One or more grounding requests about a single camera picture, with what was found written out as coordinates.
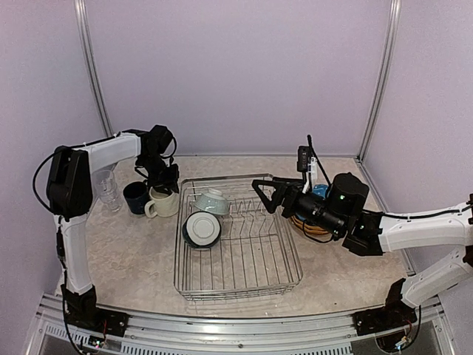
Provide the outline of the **white ceramic mug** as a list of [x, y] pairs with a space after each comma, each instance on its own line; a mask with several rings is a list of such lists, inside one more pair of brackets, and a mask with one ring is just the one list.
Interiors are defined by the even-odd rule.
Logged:
[[178, 213], [179, 196], [172, 192], [170, 195], [158, 192], [154, 188], [149, 190], [150, 200], [144, 206], [145, 216], [154, 217], [172, 217]]

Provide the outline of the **dark blue mug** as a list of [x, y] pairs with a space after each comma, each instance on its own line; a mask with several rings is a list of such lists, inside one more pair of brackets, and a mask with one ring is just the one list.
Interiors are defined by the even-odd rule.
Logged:
[[149, 201], [149, 190], [143, 181], [129, 183], [123, 189], [123, 197], [132, 214], [145, 214], [145, 205]]

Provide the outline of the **yellow polka dot plate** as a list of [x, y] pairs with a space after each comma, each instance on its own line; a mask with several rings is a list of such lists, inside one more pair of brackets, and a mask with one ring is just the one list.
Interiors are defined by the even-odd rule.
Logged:
[[300, 230], [306, 231], [308, 234], [323, 235], [327, 234], [327, 231], [319, 226], [312, 226], [306, 222], [300, 220], [297, 216], [290, 218], [291, 222]]
[[301, 231], [304, 231], [306, 234], [311, 236], [322, 236], [322, 235], [330, 235], [328, 231], [319, 227], [319, 226], [309, 226], [306, 223], [303, 223], [299, 220], [292, 220], [293, 225]]

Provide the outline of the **blue polka dot plate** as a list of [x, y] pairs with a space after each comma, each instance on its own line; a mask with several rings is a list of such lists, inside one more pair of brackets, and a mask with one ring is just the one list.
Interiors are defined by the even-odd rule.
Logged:
[[325, 199], [327, 197], [328, 189], [329, 186], [327, 184], [316, 184], [312, 189], [312, 193]]

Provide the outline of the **light striped rice bowl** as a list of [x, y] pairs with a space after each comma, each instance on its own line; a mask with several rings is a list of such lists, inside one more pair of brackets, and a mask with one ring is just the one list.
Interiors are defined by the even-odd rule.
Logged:
[[229, 202], [219, 189], [209, 188], [203, 192], [195, 201], [194, 206], [203, 212], [208, 212], [218, 216], [225, 216], [229, 213]]

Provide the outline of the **clear glass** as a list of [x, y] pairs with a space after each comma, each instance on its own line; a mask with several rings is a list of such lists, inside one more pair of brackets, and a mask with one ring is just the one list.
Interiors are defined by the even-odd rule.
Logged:
[[112, 170], [102, 169], [94, 172], [92, 182], [101, 200], [110, 201], [116, 198], [117, 184]]
[[118, 212], [123, 205], [116, 185], [99, 185], [98, 197], [111, 212]]

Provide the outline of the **dark blue white bowl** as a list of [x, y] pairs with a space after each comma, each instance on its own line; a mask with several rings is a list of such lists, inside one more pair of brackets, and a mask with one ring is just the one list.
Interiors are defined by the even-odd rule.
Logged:
[[222, 228], [218, 219], [208, 212], [190, 214], [183, 224], [183, 239], [192, 248], [208, 249], [220, 239]]

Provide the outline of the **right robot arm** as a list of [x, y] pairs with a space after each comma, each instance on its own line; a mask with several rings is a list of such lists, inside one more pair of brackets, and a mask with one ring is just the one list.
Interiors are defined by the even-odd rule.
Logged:
[[385, 214], [364, 210], [370, 188], [351, 173], [333, 178], [325, 197], [303, 189], [299, 179], [254, 180], [254, 191], [266, 210], [282, 208], [285, 218], [299, 215], [342, 240], [361, 256], [422, 246], [453, 245], [444, 258], [424, 271], [394, 282], [383, 306], [354, 313], [358, 335], [408, 325], [418, 319], [422, 302], [472, 277], [472, 202], [417, 214]]

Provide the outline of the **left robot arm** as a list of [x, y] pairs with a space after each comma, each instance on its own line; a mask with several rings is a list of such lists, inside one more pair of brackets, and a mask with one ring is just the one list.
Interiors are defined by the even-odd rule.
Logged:
[[151, 130], [127, 129], [109, 138], [76, 146], [58, 146], [45, 162], [50, 165], [46, 199], [40, 204], [53, 215], [56, 253], [64, 272], [61, 293], [66, 323], [94, 329], [110, 314], [97, 306], [89, 273], [85, 226], [93, 203], [92, 175], [126, 159], [146, 171], [148, 187], [177, 192], [179, 170], [169, 147], [177, 140], [162, 125]]

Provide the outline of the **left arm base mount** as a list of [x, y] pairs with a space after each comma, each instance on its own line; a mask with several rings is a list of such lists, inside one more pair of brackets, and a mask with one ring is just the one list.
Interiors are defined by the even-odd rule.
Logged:
[[66, 308], [65, 314], [68, 325], [117, 337], [124, 337], [130, 318], [127, 313], [98, 307], [91, 314]]

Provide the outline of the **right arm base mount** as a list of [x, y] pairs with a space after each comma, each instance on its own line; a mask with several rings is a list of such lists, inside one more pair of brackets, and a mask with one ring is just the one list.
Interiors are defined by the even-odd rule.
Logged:
[[414, 308], [408, 306], [370, 308], [353, 314], [353, 322], [358, 336], [388, 331], [418, 320]]

